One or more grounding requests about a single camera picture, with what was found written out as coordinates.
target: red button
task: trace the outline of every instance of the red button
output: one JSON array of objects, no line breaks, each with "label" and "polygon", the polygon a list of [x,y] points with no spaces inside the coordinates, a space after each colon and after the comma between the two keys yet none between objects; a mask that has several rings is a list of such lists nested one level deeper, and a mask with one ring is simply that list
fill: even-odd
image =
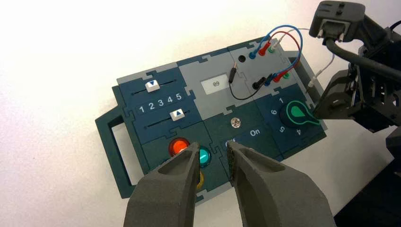
[{"label": "red button", "polygon": [[168,145],[168,152],[170,153],[170,156],[174,156],[178,153],[180,153],[182,150],[187,148],[189,146],[188,140],[184,138],[176,138],[170,142]]}]

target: handle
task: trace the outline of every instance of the handle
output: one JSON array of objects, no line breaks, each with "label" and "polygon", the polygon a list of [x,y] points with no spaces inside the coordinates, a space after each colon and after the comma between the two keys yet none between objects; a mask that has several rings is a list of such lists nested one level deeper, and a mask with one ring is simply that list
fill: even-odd
[{"label": "handle", "polygon": [[120,150],[118,149],[112,127],[124,123],[122,109],[118,106],[103,114],[95,120],[97,130],[100,134],[103,147],[105,148],[107,159],[110,163],[115,182],[121,198],[131,197],[136,185],[131,185],[124,162],[122,161]]}]

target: puzzle piece panel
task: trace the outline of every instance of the puzzle piece panel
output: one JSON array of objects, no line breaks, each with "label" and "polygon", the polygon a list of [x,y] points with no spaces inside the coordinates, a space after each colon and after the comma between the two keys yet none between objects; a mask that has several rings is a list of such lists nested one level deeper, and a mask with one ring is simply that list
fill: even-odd
[{"label": "puzzle piece panel", "polygon": [[306,98],[298,85],[294,84],[286,89],[277,88],[275,96],[265,96],[256,100],[256,104],[267,125],[272,128],[272,134],[282,154],[292,149],[304,148],[310,145],[311,138],[323,132],[320,125],[310,123],[297,127],[288,127],[280,119],[280,111],[290,101],[298,100],[305,103]]},{"label": "puzzle piece panel", "polygon": [[[227,176],[230,174],[226,146],[228,140],[240,142],[269,157],[275,158],[280,155],[270,129],[263,124],[263,117],[255,102],[233,108],[232,111],[230,114],[219,114],[204,121],[212,140],[213,152],[222,154],[220,160]],[[234,128],[231,125],[233,118],[238,118],[241,126]]]},{"label": "puzzle piece panel", "polygon": [[207,166],[201,167],[201,171],[205,177],[204,185],[201,190],[211,191],[220,185],[228,182],[228,177],[221,165],[221,153],[211,152],[211,140],[203,122],[191,125],[184,129],[174,129],[175,136],[171,138],[158,138],[142,145],[150,169],[154,169],[171,156],[168,148],[171,141],[176,138],[185,138],[190,143],[198,142],[201,147],[210,151],[210,162]]},{"label": "puzzle piece panel", "polygon": [[[162,136],[171,137],[172,128],[185,128],[201,121],[193,99],[184,90],[186,83],[178,68],[162,72],[151,71],[151,79],[135,79],[120,84],[122,97],[125,100],[126,116],[133,115],[132,122],[141,144]],[[145,84],[157,80],[160,89],[148,92]],[[182,109],[185,117],[173,121],[170,112]]]},{"label": "puzzle piece panel", "polygon": [[[217,114],[228,114],[227,107],[240,106],[252,99],[236,100],[232,97],[228,88],[228,77],[234,66],[230,53],[219,55],[205,54],[202,61],[194,61],[180,66],[180,71],[187,84],[186,90],[192,90],[196,96],[194,100],[202,120]],[[231,85],[238,97],[250,95],[244,78],[235,77],[235,83]]]},{"label": "puzzle piece panel", "polygon": [[[256,54],[256,58],[250,59],[249,53],[257,48],[260,40],[248,42],[248,45],[237,46],[236,49],[229,48],[230,54],[234,61],[238,63],[237,73],[245,78],[245,83],[251,93],[255,91],[252,84],[262,77],[267,77],[271,73],[275,73],[281,69],[285,69],[291,63],[289,59],[283,54],[283,49],[280,45],[274,53],[266,52],[264,56]],[[279,83],[271,82],[269,86],[262,86],[262,88],[253,96],[256,100],[266,95],[277,94],[275,88],[286,88],[296,83],[294,77],[290,76],[288,79],[281,79]]]}]

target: teal button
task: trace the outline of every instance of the teal button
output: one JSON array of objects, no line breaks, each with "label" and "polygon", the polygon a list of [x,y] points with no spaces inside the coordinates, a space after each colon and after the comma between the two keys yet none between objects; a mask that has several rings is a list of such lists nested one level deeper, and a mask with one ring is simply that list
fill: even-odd
[{"label": "teal button", "polygon": [[200,147],[199,149],[199,164],[201,167],[205,167],[210,162],[210,152],[206,147]]}]

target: gray panel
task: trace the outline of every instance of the gray panel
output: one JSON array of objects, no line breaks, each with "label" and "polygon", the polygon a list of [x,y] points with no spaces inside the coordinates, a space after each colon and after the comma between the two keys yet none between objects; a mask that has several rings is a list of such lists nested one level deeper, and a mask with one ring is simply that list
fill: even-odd
[{"label": "gray panel", "polygon": [[203,196],[203,200],[195,203],[195,206],[198,206],[198,205],[200,205],[200,204],[202,204],[202,203],[204,203],[204,202],[206,202],[206,201],[208,201],[208,200],[220,195],[221,193],[229,190],[232,187],[233,186],[231,185],[231,183],[227,182],[227,183],[225,183],[225,184],[213,189],[210,192],[206,191],[206,189],[205,189],[205,190],[202,190],[202,191],[196,193],[197,196]]},{"label": "gray panel", "polygon": [[[207,95],[201,81],[222,74],[226,74],[228,77],[234,65],[234,61],[228,52],[216,56],[205,55],[202,56],[202,58],[207,59],[207,61],[202,63],[196,61],[179,67],[187,84],[185,88],[186,91],[189,92],[192,90],[195,94],[196,99],[194,99],[194,102],[202,120],[206,120],[221,113],[229,114],[232,111],[227,110],[227,107],[232,105],[240,106],[252,101],[252,99],[242,101],[234,99],[231,96],[229,88]],[[238,74],[234,78],[232,89],[237,97],[247,97],[250,95],[245,85],[244,78],[240,77]]]},{"label": "gray panel", "polygon": [[[270,53],[266,51],[264,56],[260,56],[257,54],[255,59],[249,58],[249,52],[256,49],[258,43],[250,42],[249,44],[253,45],[253,48],[240,48],[236,50],[230,51],[233,60],[238,63],[238,74],[245,78],[246,85],[248,89],[253,93],[255,90],[252,88],[252,84],[258,81],[262,77],[267,77],[269,74],[277,72],[281,69],[288,67],[291,63],[289,59],[283,54],[283,49],[280,45],[277,46],[276,51],[274,53]],[[246,57],[245,62],[238,61],[238,57],[243,55]],[[296,83],[294,78],[295,75],[292,75],[294,70],[291,70],[290,77],[288,79],[282,78],[279,83],[275,83],[274,81],[271,82],[269,86],[263,86],[258,93],[253,96],[253,99],[258,99],[260,97],[272,94],[276,95],[279,92],[274,91],[275,88],[281,87],[285,88],[290,85]]]},{"label": "gray panel", "polygon": [[134,79],[139,79],[139,78],[142,78],[143,80],[150,79],[150,78],[152,78],[152,75],[146,75],[147,72],[151,72],[151,71],[163,72],[163,71],[175,68],[175,67],[177,67],[177,63],[176,62],[172,62],[172,63],[166,64],[166,65],[162,65],[162,66],[159,66],[159,67],[156,67],[156,68],[152,68],[152,69],[149,69],[149,70],[145,70],[145,71],[142,71],[142,72],[137,72],[137,73],[125,76],[125,77],[118,78],[117,79],[117,83],[118,84],[123,84],[125,82],[131,81],[131,80],[134,80]]}]

